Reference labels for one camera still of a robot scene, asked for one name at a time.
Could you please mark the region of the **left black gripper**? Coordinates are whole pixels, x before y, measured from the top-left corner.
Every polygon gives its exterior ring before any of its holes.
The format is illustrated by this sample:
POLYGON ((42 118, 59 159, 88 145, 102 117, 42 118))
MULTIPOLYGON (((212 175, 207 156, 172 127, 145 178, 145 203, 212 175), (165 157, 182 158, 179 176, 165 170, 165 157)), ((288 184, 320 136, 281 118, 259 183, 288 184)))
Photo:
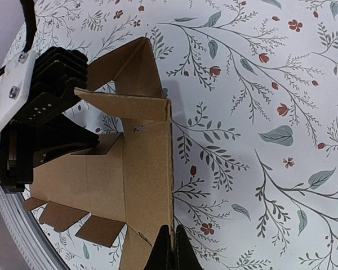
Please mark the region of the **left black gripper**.
POLYGON ((25 185, 33 183, 34 168, 98 144, 98 134, 63 114, 40 127, 10 124, 1 138, 0 185, 7 194, 23 192, 25 185))

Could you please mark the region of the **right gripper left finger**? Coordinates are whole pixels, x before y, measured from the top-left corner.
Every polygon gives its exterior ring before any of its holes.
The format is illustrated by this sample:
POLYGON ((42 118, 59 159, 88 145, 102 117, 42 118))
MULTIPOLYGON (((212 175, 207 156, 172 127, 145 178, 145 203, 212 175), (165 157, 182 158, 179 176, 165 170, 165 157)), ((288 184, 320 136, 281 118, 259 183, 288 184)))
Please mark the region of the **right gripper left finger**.
POLYGON ((148 270, 170 270, 173 269, 171 238, 169 226, 163 225, 155 240, 148 259, 148 270))

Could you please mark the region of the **brown cardboard box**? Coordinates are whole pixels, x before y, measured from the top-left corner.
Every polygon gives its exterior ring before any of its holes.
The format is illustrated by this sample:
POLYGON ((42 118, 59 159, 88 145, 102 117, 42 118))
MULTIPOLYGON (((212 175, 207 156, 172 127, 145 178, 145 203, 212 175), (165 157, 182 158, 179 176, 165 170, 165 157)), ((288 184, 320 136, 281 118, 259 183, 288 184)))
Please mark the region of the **brown cardboard box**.
POLYGON ((174 230, 171 103, 162 92, 148 38, 133 40, 92 62, 82 100, 120 118, 122 133, 100 136, 92 150, 59 157, 34 170, 30 211, 63 232, 80 219, 77 237, 112 247, 127 234, 120 269, 148 269, 158 232, 174 230))

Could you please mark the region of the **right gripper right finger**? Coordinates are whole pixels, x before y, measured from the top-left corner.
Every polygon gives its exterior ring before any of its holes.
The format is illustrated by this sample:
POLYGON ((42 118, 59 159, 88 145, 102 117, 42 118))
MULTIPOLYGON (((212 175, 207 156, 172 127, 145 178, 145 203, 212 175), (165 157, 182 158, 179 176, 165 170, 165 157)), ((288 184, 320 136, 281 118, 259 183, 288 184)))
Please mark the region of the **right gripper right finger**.
POLYGON ((174 266, 175 270, 202 270, 198 258, 195 255, 185 227, 178 225, 175 232, 174 246, 174 266))

